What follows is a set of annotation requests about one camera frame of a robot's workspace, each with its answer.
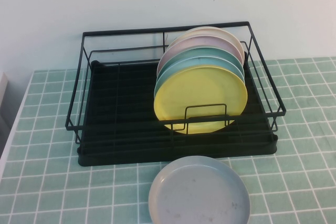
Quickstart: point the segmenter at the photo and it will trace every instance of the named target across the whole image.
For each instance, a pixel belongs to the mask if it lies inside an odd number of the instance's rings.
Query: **gray plate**
[[[246,224],[250,201],[243,181],[227,165],[203,156],[164,167],[149,193],[154,224]]]

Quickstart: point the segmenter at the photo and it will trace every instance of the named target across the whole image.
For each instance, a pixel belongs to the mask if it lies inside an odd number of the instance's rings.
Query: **blue plate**
[[[241,74],[243,75],[243,81],[244,81],[244,70],[242,67],[242,64],[239,62],[239,60],[232,54],[230,54],[227,51],[224,51],[219,48],[214,48],[214,47],[200,47],[200,48],[193,48],[186,50],[184,52],[179,53],[178,55],[174,56],[171,58],[167,63],[162,67],[160,72],[158,73],[158,78],[162,75],[162,73],[169,68],[172,64],[176,63],[179,60],[182,59],[189,59],[189,58],[194,58],[194,57],[203,57],[203,56],[210,56],[210,57],[217,57],[217,58],[222,58],[224,60],[227,60],[234,66],[236,66]]]
[[[181,59],[172,64],[170,67],[168,67],[165,71],[160,72],[160,76],[158,76],[158,79],[156,80],[156,85],[154,89],[154,97],[156,96],[157,91],[161,87],[161,85],[173,74],[192,66],[199,66],[199,65],[215,65],[222,68],[227,69],[231,73],[235,74],[237,77],[242,80],[243,83],[245,83],[245,79],[241,71],[231,62],[229,62],[226,59],[220,58],[220,57],[212,57],[212,56],[201,56],[201,57],[191,57],[187,59]]]

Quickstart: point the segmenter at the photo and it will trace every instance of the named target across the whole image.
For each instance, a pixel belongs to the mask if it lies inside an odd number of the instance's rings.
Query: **white wall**
[[[248,20],[265,58],[336,56],[336,0],[0,0],[2,113],[11,124],[33,69],[75,66],[83,31]]]

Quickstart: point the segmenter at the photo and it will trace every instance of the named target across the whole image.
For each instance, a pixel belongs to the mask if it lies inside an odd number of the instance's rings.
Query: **black dish rack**
[[[153,91],[158,59],[101,62],[94,54],[111,54],[137,50],[161,50],[164,53],[168,34],[199,26],[248,28],[249,42],[241,41],[245,52],[245,84],[248,101],[241,115],[200,116],[180,120],[159,121],[153,108]],[[159,35],[158,45],[127,48],[85,50],[88,37],[99,39],[125,35]],[[252,51],[258,55],[253,60]],[[212,106],[218,104],[199,104]],[[249,22],[198,26],[94,31],[82,36],[79,64],[75,79],[66,129],[74,131],[79,144],[78,163],[82,166],[172,161],[189,155],[232,157],[273,154],[276,151],[276,118],[284,116],[285,106],[258,47]],[[225,128],[202,134],[181,134],[173,124],[225,121],[234,123]]]

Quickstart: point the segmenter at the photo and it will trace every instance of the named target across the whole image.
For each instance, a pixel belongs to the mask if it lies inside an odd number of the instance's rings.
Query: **pink plate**
[[[238,49],[229,41],[211,35],[194,35],[192,37],[181,40],[172,47],[168,48],[157,66],[156,76],[171,58],[178,55],[180,52],[197,47],[215,47],[222,49],[234,55],[239,60],[241,65],[244,64]]]

